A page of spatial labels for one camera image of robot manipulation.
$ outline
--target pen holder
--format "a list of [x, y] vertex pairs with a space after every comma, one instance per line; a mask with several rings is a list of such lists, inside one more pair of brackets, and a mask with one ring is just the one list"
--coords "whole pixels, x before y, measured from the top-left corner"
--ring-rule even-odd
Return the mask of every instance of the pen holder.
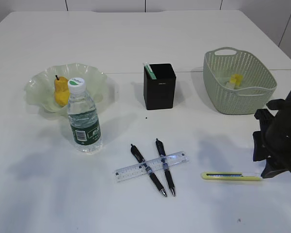
[[144, 67], [144, 98], [147, 110], [167, 109], [174, 105], [176, 75], [171, 64], [151, 64], [156, 79]]

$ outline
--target white bottle cap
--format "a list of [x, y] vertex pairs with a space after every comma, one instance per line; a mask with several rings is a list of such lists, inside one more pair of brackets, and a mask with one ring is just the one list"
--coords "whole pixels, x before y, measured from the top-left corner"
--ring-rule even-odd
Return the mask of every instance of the white bottle cap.
[[86, 90], [86, 84], [83, 78], [72, 78], [68, 81], [70, 93], [79, 94]]

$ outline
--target transparent ruler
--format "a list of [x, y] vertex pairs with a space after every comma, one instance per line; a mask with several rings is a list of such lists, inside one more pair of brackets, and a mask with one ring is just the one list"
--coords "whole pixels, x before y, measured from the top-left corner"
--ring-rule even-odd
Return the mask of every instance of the transparent ruler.
[[181, 163], [189, 161], [185, 153], [183, 151], [180, 151], [177, 153], [169, 154], [164, 157], [159, 157], [157, 159], [148, 160], [143, 163], [139, 163], [139, 164], [135, 164], [132, 166], [127, 166], [127, 167], [118, 169], [114, 171], [115, 180], [117, 182], [120, 182], [120, 181], [124, 181], [130, 178], [147, 174], [144, 164], [147, 164], [148, 166], [150, 166], [153, 171], [160, 170], [163, 167], [162, 159], [164, 158], [166, 159], [168, 166], [173, 166], [176, 164], [181, 164]]

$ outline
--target pen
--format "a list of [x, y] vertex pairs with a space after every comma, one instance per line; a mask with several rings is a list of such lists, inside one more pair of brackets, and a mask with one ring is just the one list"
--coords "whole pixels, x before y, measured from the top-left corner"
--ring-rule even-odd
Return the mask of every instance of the pen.
[[[138, 160], [139, 163], [145, 162], [145, 159], [143, 158], [141, 153], [138, 151], [137, 147], [134, 146], [133, 144], [131, 144], [130, 151], [133, 154], [133, 156], [135, 156], [135, 158]], [[154, 174], [154, 172], [152, 171], [151, 167], [148, 166], [147, 164], [143, 164], [143, 166], [145, 166], [146, 172], [148, 173], [148, 175], [150, 176], [151, 180], [153, 181], [153, 183], [155, 184], [157, 189], [160, 191], [160, 193], [162, 193], [165, 197], [167, 197], [167, 193], [166, 193], [163, 185], [161, 184], [159, 179], [157, 179], [157, 177]]]
[[[163, 142], [161, 142], [160, 140], [156, 139], [155, 144], [156, 144], [156, 148], [157, 148], [157, 150], [159, 152], [160, 157], [166, 156]], [[166, 159], [162, 159], [162, 163], [163, 163], [163, 169], [164, 169], [164, 172], [165, 172], [165, 177], [166, 177], [166, 180], [167, 180], [167, 183], [168, 183], [168, 187], [169, 187], [171, 193], [173, 194], [173, 196], [175, 197], [176, 196], [175, 185], [174, 185], [174, 182], [173, 182], [173, 178], [171, 177], [171, 173], [169, 171], [169, 167], [168, 167], [168, 164], [166, 162]]]
[[148, 62], [143, 63], [143, 64], [144, 64], [144, 67], [147, 70], [148, 74], [150, 75], [151, 79], [157, 79], [150, 64]]

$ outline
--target green marker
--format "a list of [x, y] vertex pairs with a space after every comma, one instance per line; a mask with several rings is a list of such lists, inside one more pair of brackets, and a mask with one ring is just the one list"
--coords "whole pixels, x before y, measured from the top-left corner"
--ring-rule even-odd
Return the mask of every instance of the green marker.
[[157, 78], [156, 78], [155, 74], [153, 73], [153, 70], [151, 69], [151, 67], [150, 67], [148, 62], [144, 63], [144, 67], [147, 70], [148, 74], [150, 75], [151, 79], [156, 80]]

